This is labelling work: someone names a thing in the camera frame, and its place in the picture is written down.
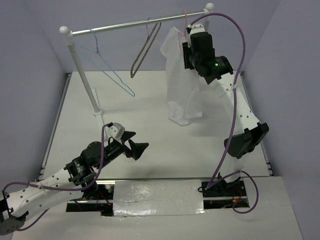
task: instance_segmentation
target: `white cloth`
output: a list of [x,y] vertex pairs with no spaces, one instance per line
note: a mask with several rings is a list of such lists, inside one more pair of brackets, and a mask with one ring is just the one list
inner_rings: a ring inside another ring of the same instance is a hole
[[181,126],[203,115],[199,75],[196,70],[185,69],[184,65],[182,43],[185,41],[183,33],[173,27],[160,47],[166,58],[168,118]]

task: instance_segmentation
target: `gray wall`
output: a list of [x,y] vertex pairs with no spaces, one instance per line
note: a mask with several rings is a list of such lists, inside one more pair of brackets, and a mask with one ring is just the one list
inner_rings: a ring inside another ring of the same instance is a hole
[[[67,72],[75,70],[72,58],[64,39],[59,34],[59,27],[68,26],[71,30],[83,30],[128,21],[147,19],[183,12],[199,11],[210,0],[25,0],[31,11],[38,18],[53,49],[57,53]],[[260,41],[280,0],[219,0],[212,1],[215,11],[233,17],[240,26],[247,40],[247,60],[250,59]],[[236,65],[241,58],[241,38],[236,28],[221,17],[214,17],[210,31],[214,33],[214,44],[217,55],[225,55],[231,64]],[[165,58],[159,48],[169,29],[176,26],[182,30],[185,20],[166,22],[156,38],[154,46],[141,66],[141,70],[164,70]],[[98,33],[102,55],[116,70],[129,70],[143,42],[147,38],[145,26],[119,29]],[[90,47],[94,46],[92,35],[75,39]],[[85,70],[97,70],[88,60],[80,56]]]
[[319,0],[281,0],[244,72],[305,240],[320,239],[319,10]]
[[39,174],[66,76],[23,0],[1,1],[0,29],[2,189]]

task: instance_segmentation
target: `white pole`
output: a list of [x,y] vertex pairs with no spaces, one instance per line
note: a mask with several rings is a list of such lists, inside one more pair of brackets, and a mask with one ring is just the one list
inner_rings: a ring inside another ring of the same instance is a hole
[[77,54],[77,51],[76,51],[76,48],[75,48],[75,44],[74,44],[74,40],[73,40],[74,36],[73,36],[72,32],[69,30],[69,28],[67,26],[62,26],[62,27],[60,27],[60,33],[65,36],[66,44],[67,44],[67,46],[69,48],[69,51],[71,53],[71,56],[73,58],[74,64],[76,66],[76,69],[79,72],[79,75],[80,75],[80,78],[81,78],[81,80],[83,82],[83,86],[84,86],[84,88],[86,90],[86,93],[88,94],[90,102],[91,102],[91,104],[93,106],[93,114],[95,116],[102,115],[103,114],[103,110],[98,106],[98,104],[97,104],[97,102],[95,100],[95,96],[91,91],[91,88],[90,88],[88,79],[86,77],[84,68],[82,67],[80,58],[79,58],[79,56]]
[[[211,2],[209,2],[209,3],[207,3],[207,5],[205,6],[204,11],[206,11],[206,13],[209,14],[209,13],[212,13],[213,9],[214,9],[214,4],[211,3]],[[206,32],[208,32],[208,30],[209,30],[210,20],[211,20],[211,16],[207,16],[207,17],[205,18],[205,21],[204,21],[204,30],[205,30]]]

